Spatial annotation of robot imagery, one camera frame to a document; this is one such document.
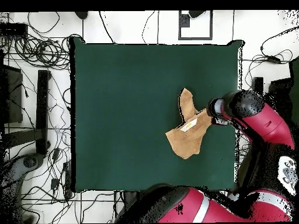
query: brown fabric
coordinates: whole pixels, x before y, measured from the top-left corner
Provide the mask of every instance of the brown fabric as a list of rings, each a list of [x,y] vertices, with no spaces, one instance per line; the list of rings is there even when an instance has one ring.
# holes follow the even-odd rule
[[[199,154],[203,135],[211,125],[212,118],[208,116],[206,109],[200,112],[195,109],[192,94],[187,89],[183,89],[179,95],[179,110],[183,123],[167,132],[166,136],[173,151],[183,159],[187,159],[191,155]],[[194,126],[182,131],[182,128],[191,126],[191,122],[195,119]]]

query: black object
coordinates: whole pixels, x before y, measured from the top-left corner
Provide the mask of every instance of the black object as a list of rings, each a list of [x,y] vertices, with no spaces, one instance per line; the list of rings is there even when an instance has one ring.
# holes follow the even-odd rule
[[[22,85],[23,75],[20,69],[3,65],[5,73],[7,74],[7,81],[2,82],[2,86],[5,89],[9,99],[7,101],[6,109],[4,111],[4,123],[21,123],[23,121],[22,109],[19,107],[22,105]]]
[[[269,86],[268,93],[264,95],[265,102],[285,120],[292,117],[293,103],[290,99],[290,91],[293,85],[292,78],[274,80]]]
[[[197,18],[201,14],[203,14],[205,11],[206,10],[190,10],[188,14],[191,18]]]
[[[189,15],[180,15],[180,26],[181,27],[190,27],[190,16]]]
[[[28,142],[36,141],[36,153],[46,155],[48,149],[48,81],[51,78],[49,71],[38,71],[36,129],[17,131],[5,134],[5,148],[11,148]]]
[[[59,179],[58,178],[52,178],[51,180],[51,190],[57,191],[59,187]]]
[[[28,38],[28,25],[25,23],[0,22],[0,37],[5,39]]]
[[[229,116],[242,119],[253,116],[262,111],[265,103],[253,91],[241,90],[238,93],[230,92],[223,96],[224,111]]]
[[[263,77],[254,77],[252,82],[252,90],[259,95],[263,95],[264,91],[264,79]]]
[[[63,163],[63,171],[65,172],[65,184],[64,184],[64,198],[66,201],[72,198],[71,191],[71,160]]]
[[[60,149],[54,149],[54,153],[52,155],[53,163],[56,163],[56,161],[59,157],[59,154],[60,154]]]
[[[88,11],[86,12],[75,12],[76,15],[81,19],[81,20],[85,20],[88,16]]]
[[[274,56],[267,56],[267,61],[272,62],[274,64],[281,64],[281,60],[279,58],[274,57]]]
[[[0,223],[24,223],[21,210],[21,189],[28,172],[43,164],[44,156],[32,153],[9,161],[1,167]]]
[[[118,214],[115,223],[156,223],[189,192],[188,187],[160,185],[141,193],[138,200]]]

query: cable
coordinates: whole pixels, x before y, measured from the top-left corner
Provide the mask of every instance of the cable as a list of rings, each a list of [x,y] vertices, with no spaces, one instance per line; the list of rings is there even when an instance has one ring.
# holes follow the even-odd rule
[[[30,15],[30,13],[31,13],[31,12],[28,12],[28,15],[27,15],[27,20],[28,20],[28,23],[29,23],[30,27],[31,27],[32,29],[34,29],[37,33],[41,33],[41,34],[45,34],[45,33],[50,32],[53,28],[56,27],[56,25],[58,24],[58,22],[59,22],[59,20],[60,20],[60,15],[55,11],[56,15],[58,16],[58,20],[56,21],[56,23],[54,24],[54,26],[51,27],[48,31],[38,31],[38,30],[37,30],[36,28],[34,28],[34,27],[31,25],[31,23],[30,23],[30,20],[29,20],[29,15]]]
[[[284,34],[289,33],[289,32],[291,32],[291,31],[294,31],[295,29],[299,29],[299,26],[297,26],[297,27],[292,27],[292,28],[290,28],[290,29],[287,29],[287,30],[285,30],[285,31],[282,31],[281,33],[279,33],[279,34],[277,34],[277,35],[274,35],[274,36],[272,36],[272,37],[270,37],[270,38],[267,38],[267,39],[262,43],[262,45],[261,45],[261,47],[260,47],[260,51],[262,52],[262,54],[263,54],[265,57],[270,57],[270,56],[266,55],[266,54],[263,52],[263,46],[264,46],[264,44],[265,44],[268,40],[273,39],[273,38],[278,37],[278,36],[281,36],[281,35],[284,35]]]
[[[64,103],[69,104],[69,105],[70,105],[70,103],[65,100],[64,94],[66,93],[66,91],[68,91],[70,89],[71,89],[70,87],[68,89],[65,89],[64,92],[63,92],[63,94],[62,94],[62,99],[63,99]]]
[[[105,193],[98,194],[98,195],[96,196],[95,200],[93,200],[93,203],[92,203],[89,207],[87,207],[86,209],[83,210],[81,223],[83,223],[83,221],[84,221],[84,212],[87,211],[88,209],[90,209],[90,208],[95,204],[95,202],[96,202],[98,196],[103,196],[103,195],[104,195],[104,196],[112,196],[113,193],[112,193],[112,194],[105,194]]]
[[[111,39],[112,44],[115,44],[115,42],[113,41],[113,39],[111,38],[110,34],[109,34],[108,31],[107,31],[106,25],[105,25],[105,23],[104,23],[104,20],[103,20],[103,18],[102,18],[102,14],[100,13],[100,11],[99,11],[99,14],[100,14],[100,19],[101,19],[101,21],[102,21],[102,23],[103,23],[103,26],[104,26],[104,29],[105,29],[106,33],[108,34],[109,38]]]
[[[21,152],[21,150],[22,150],[23,148],[28,147],[29,145],[34,144],[34,143],[35,143],[35,141],[33,141],[33,142],[31,142],[31,143],[25,145],[24,147],[20,148],[20,150],[17,152],[17,154],[16,154],[13,158],[11,158],[11,160],[14,160],[14,158],[16,158],[16,157],[20,154],[20,152]]]
[[[148,19],[153,15],[155,13],[155,10],[152,12],[152,14],[148,17]],[[147,22],[148,22],[148,19],[147,19],[147,21],[146,21],[146,23],[145,23],[145,25],[144,25],[144,28],[143,28],[143,31],[142,31],[142,39],[143,39],[143,41],[144,41],[144,44],[146,44],[145,43],[145,40],[144,40],[144,38],[143,38],[143,33],[144,33],[144,30],[145,30],[145,27],[147,26]]]

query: floor tile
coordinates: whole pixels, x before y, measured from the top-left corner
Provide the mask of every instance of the floor tile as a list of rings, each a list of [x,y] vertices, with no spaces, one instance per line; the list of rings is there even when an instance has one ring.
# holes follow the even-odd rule
[[[234,23],[234,40],[243,40],[243,58],[251,59],[254,55],[261,54],[262,43],[271,36],[297,26],[292,18],[286,18],[283,10],[236,10]],[[263,45],[266,55],[276,55],[290,49],[293,58],[299,55],[299,29],[275,37]],[[290,59],[290,53],[284,60]]]
[[[108,223],[113,219],[113,202],[82,202],[83,223]],[[76,203],[77,218],[80,216],[80,203]]]
[[[82,20],[75,12],[58,12],[60,20],[57,25],[48,33],[41,34],[45,37],[67,37],[71,34],[82,35]],[[28,12],[15,12],[10,14],[10,22],[25,22]],[[31,12],[29,15],[30,24],[40,32],[50,30],[58,20],[55,12]],[[34,31],[29,27],[29,34],[34,35]]]
[[[117,44],[157,43],[158,11],[101,11],[108,33]],[[84,20],[84,40],[87,43],[111,43],[98,11],[89,11]]]
[[[268,92],[269,85],[271,81],[278,79],[284,79],[290,77],[290,69],[288,64],[273,64],[269,62],[253,62],[243,61],[242,62],[242,85],[243,89],[249,89],[252,85],[252,79],[250,74],[248,74],[249,66],[251,65],[251,75],[252,77],[263,77],[264,81],[264,92]]]
[[[113,202],[113,191],[85,191],[82,193],[83,200],[111,201]]]
[[[59,202],[51,204],[51,201],[33,201],[31,203],[23,201],[23,205],[24,208],[29,209],[31,211],[35,211],[40,214],[39,224],[49,224],[52,223],[53,220],[53,224],[77,224],[75,218],[75,202],[69,202],[70,207],[68,207],[68,204],[63,204]],[[36,223],[38,216],[36,214],[24,212],[24,215],[28,214],[34,215]]]
[[[179,11],[161,10],[159,13],[159,44],[219,44],[227,45],[232,40],[233,10],[214,10],[213,11],[213,39],[212,40],[178,40],[179,31]],[[200,27],[200,18],[190,20],[198,22],[198,28],[192,28],[196,37]]]
[[[10,132],[15,132],[15,131],[20,131],[20,129],[14,129],[11,128]],[[48,130],[48,140],[51,142],[51,146],[49,148],[50,157],[47,156],[44,159],[43,165],[28,173],[25,177],[25,180],[23,182],[22,186],[22,194],[26,194],[30,191],[30,189],[34,186],[42,187],[42,189],[51,195],[53,195],[51,189],[51,179],[54,177],[60,178],[61,171],[63,168],[63,163],[66,162],[67,160],[70,160],[71,158],[71,152],[68,150],[67,145],[65,145],[63,142],[60,142],[60,138],[62,134],[56,134],[56,130]],[[66,144],[69,144],[69,137],[67,136],[67,140],[63,139],[63,141]],[[53,165],[53,168],[51,169],[51,173],[48,171],[51,168],[51,164],[53,162],[52,157],[53,157],[53,149],[54,147],[57,147],[59,144],[60,149],[64,149],[65,152],[61,153],[60,156],[58,157],[57,163]],[[28,153],[35,153],[36,152],[36,145],[35,143],[26,143],[24,145],[19,145],[13,148],[10,148],[10,156],[13,158],[18,154],[18,156],[22,156]],[[39,190],[38,188],[34,188],[31,190],[30,195],[26,196],[26,198],[40,198],[44,196],[44,199],[51,199],[50,196],[45,195],[45,192],[42,190]],[[63,194],[62,194],[62,188],[58,190],[59,194],[55,194],[55,197],[63,199]]]
[[[24,61],[10,61],[10,66],[14,68],[21,68],[23,74],[23,84],[26,87],[28,98],[25,96],[25,89],[22,87],[22,105],[34,126],[36,126],[36,99],[37,99],[37,78],[38,68],[33,67]],[[52,78],[49,80],[48,88],[48,127],[49,128],[69,128],[71,124],[70,113],[67,110],[67,106],[62,99],[63,93],[71,85],[69,78],[69,72],[56,71],[50,69]],[[66,101],[70,101],[70,92],[65,93]],[[29,117],[23,110],[22,123],[10,123],[10,127],[29,127],[32,128],[32,124]]]

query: green cloth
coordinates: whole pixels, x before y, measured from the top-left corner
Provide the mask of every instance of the green cloth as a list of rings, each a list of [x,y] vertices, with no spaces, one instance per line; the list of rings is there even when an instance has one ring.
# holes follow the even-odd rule
[[[182,123],[178,95],[201,110],[238,85],[241,41],[226,45],[83,44],[75,39],[76,185],[144,190],[157,183],[234,186],[235,130],[211,126],[199,155],[165,135]]]

